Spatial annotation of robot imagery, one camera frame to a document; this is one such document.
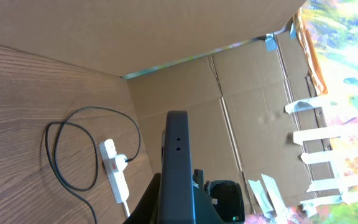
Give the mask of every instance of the cardboard flap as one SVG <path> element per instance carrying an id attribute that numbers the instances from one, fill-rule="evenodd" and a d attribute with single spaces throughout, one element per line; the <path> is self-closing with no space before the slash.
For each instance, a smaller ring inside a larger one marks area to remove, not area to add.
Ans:
<path id="1" fill-rule="evenodd" d="M 123 76 L 280 30 L 304 1 L 0 1 L 0 45 Z"/>

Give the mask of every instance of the cardboard box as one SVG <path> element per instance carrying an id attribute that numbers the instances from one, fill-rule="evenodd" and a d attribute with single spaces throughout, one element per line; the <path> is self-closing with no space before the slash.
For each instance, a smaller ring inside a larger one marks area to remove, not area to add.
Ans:
<path id="1" fill-rule="evenodd" d="M 323 145 L 288 139 L 299 128 L 317 128 L 315 114 L 284 112 L 291 99 L 310 97 L 308 67 L 297 39 L 284 32 L 277 41 L 271 52 L 257 40 L 128 80 L 154 172 L 161 171 L 167 111 L 187 110 L 193 168 L 204 169 L 206 180 L 241 183 L 247 213 L 260 208 L 244 180 L 261 174 L 276 180 L 288 207 L 317 197 L 306 190 L 310 180 L 331 177 L 329 166 L 308 167 L 299 155 Z"/>
<path id="2" fill-rule="evenodd" d="M 0 1 L 0 45 L 123 76 L 280 30 L 304 0 Z M 273 177 L 286 206 L 333 194 L 306 194 L 310 180 L 332 177 L 328 164 L 305 166 L 302 152 L 321 141 L 288 142 L 297 129 L 317 128 L 313 111 L 285 114 L 310 97 L 308 67 L 296 39 L 277 36 L 128 80 L 154 172 L 169 110 L 187 110 L 193 168 L 206 180 L 242 184 L 246 212 L 259 212 L 246 180 Z"/>
<path id="3" fill-rule="evenodd" d="M 280 30 L 304 1 L 0 1 L 0 45 L 121 77 Z"/>

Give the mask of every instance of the black device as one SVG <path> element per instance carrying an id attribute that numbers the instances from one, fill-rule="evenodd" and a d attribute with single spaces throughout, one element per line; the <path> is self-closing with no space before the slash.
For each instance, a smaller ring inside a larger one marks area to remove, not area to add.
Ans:
<path id="1" fill-rule="evenodd" d="M 244 223 L 239 184 L 230 180 L 204 184 L 203 170 L 192 173 L 187 112 L 169 111 L 163 133 L 162 173 L 154 175 L 124 223 Z"/>

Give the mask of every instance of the white tape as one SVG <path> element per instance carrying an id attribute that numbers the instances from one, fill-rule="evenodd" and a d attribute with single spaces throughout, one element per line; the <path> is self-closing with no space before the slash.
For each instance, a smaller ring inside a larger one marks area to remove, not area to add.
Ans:
<path id="1" fill-rule="evenodd" d="M 273 211 L 273 207 L 267 199 L 267 195 L 262 187 L 262 184 L 260 183 L 260 180 L 248 180 L 248 182 L 265 217 L 274 220 L 274 216 L 271 213 Z"/>
<path id="2" fill-rule="evenodd" d="M 343 177 L 343 187 L 353 187 L 358 185 L 358 174 Z M 324 180 L 312 180 L 309 189 L 306 192 L 338 189 L 339 186 L 337 179 L 324 179 Z"/>
<path id="3" fill-rule="evenodd" d="M 286 207 L 284 204 L 283 199 L 281 198 L 280 191 L 278 190 L 276 181 L 274 181 L 273 178 L 263 175 L 262 178 L 265 182 L 265 186 L 267 189 L 267 192 L 270 196 L 270 199 L 272 200 L 274 210 L 276 211 L 277 218 L 281 219 L 283 215 L 285 215 Z"/>
<path id="4" fill-rule="evenodd" d="M 349 203 L 358 202 L 358 192 L 349 192 L 346 194 Z M 301 201 L 300 203 L 303 204 L 303 211 L 306 212 L 308 217 L 311 217 L 317 213 L 316 207 L 319 205 L 332 205 L 337 203 L 342 203 L 344 201 L 343 196 L 340 195 L 333 195 L 328 197 L 320 197 L 314 198 L 310 200 Z"/>
<path id="5" fill-rule="evenodd" d="M 331 150 L 314 153 L 302 153 L 301 159 L 305 164 L 316 164 L 329 162 L 336 159 L 346 159 L 358 157 L 358 149 Z"/>
<path id="6" fill-rule="evenodd" d="M 285 106 L 285 112 L 294 113 L 297 111 L 304 111 L 334 105 L 337 105 L 337 103 L 331 101 L 329 95 L 321 95 L 317 97 L 294 101 Z"/>
<path id="7" fill-rule="evenodd" d="M 333 170 L 335 179 L 338 181 L 338 189 L 341 196 L 347 194 L 347 187 L 344 183 L 344 170 L 343 170 L 343 160 L 333 160 L 329 162 Z"/>
<path id="8" fill-rule="evenodd" d="M 196 183 L 196 182 L 194 182 L 194 180 L 193 180 L 193 187 L 196 187 L 196 188 L 200 188 L 199 186 L 198 186 L 198 184 Z"/>
<path id="9" fill-rule="evenodd" d="M 358 134 L 358 124 L 346 124 L 340 126 L 331 126 L 327 128 L 316 128 L 304 131 L 295 131 L 293 133 L 293 142 L 299 145 L 303 141 L 315 139 L 327 139 L 340 136 L 350 136 Z"/>

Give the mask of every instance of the colorful painting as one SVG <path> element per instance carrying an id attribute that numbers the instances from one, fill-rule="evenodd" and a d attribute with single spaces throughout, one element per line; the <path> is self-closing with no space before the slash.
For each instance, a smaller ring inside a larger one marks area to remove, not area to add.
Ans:
<path id="1" fill-rule="evenodd" d="M 358 123 L 358 0 L 308 0 L 300 9 L 308 29 L 326 90 L 335 106 L 323 107 L 328 126 Z M 330 140 L 333 150 L 358 150 L 358 136 Z M 343 175 L 358 174 L 358 157 L 343 160 Z M 358 192 L 358 186 L 348 189 Z M 358 223 L 358 202 L 320 205 L 307 218 L 301 208 L 288 208 L 289 223 Z M 247 223 L 271 223 L 263 215 L 247 216 Z"/>

